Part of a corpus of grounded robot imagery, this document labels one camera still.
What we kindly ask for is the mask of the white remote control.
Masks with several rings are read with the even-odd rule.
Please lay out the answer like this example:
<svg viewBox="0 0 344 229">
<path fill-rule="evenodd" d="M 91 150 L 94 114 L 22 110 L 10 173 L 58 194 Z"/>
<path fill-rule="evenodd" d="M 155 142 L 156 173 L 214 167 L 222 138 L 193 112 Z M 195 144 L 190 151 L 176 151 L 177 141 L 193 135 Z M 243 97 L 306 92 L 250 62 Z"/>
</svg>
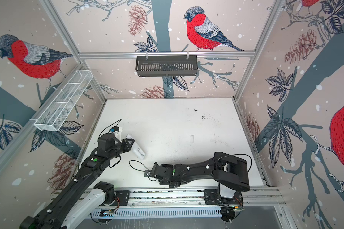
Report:
<svg viewBox="0 0 344 229">
<path fill-rule="evenodd" d="M 130 134 L 126 136 L 128 140 L 131 140 L 131 151 L 137 156 L 137 158 L 143 160 L 145 158 L 145 152 L 142 150 L 142 148 L 139 146 L 139 144 L 136 142 L 134 137 L 132 137 Z"/>
</svg>

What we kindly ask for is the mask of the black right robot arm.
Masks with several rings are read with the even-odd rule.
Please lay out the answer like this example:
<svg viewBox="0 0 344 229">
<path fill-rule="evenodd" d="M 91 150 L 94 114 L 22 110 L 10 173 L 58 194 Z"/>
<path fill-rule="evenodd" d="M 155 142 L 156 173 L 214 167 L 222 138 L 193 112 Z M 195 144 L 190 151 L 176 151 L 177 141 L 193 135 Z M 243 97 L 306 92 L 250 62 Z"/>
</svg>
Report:
<svg viewBox="0 0 344 229">
<path fill-rule="evenodd" d="M 144 176 L 153 178 L 162 186 L 178 188 L 192 181 L 213 179 L 219 186 L 233 191 L 250 191 L 247 161 L 239 158 L 239 154 L 229 155 L 215 152 L 209 160 L 195 164 L 158 165 L 145 170 Z"/>
</svg>

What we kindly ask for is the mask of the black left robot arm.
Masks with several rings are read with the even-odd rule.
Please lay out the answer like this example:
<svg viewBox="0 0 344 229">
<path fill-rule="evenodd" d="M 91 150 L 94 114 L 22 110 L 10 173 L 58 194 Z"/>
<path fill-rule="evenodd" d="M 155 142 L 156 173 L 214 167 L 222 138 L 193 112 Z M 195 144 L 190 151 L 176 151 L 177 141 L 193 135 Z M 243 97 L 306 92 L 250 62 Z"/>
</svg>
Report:
<svg viewBox="0 0 344 229">
<path fill-rule="evenodd" d="M 71 209 L 86 189 L 110 166 L 110 161 L 131 151 L 134 139 L 119 140 L 114 134 L 103 134 L 98 145 L 82 163 L 81 168 L 64 190 L 34 217 L 27 216 L 20 229 L 69 229 Z"/>
</svg>

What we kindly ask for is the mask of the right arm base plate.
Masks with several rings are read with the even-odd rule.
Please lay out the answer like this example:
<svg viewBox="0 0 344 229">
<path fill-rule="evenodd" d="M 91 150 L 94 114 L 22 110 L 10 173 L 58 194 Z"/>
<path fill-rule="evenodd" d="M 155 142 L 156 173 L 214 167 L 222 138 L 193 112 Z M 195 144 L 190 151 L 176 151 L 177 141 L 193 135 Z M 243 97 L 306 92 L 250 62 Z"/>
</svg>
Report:
<svg viewBox="0 0 344 229">
<path fill-rule="evenodd" d="M 243 205 L 243 196 L 240 191 L 230 190 L 227 194 L 221 193 L 219 189 L 204 190 L 204 201 L 206 205 L 217 205 L 227 207 L 228 205 Z"/>
</svg>

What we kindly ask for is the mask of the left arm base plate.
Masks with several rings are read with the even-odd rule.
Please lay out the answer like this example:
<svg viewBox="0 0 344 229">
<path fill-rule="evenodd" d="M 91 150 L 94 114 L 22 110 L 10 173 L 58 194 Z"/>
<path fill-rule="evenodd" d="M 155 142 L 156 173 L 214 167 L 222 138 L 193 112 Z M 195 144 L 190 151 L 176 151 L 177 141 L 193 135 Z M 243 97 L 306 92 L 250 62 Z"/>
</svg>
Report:
<svg viewBox="0 0 344 229">
<path fill-rule="evenodd" d="M 127 206 L 129 202 L 130 191 L 121 190 L 121 191 L 112 191 L 107 192 L 105 201 L 102 203 L 102 206 Z"/>
</svg>

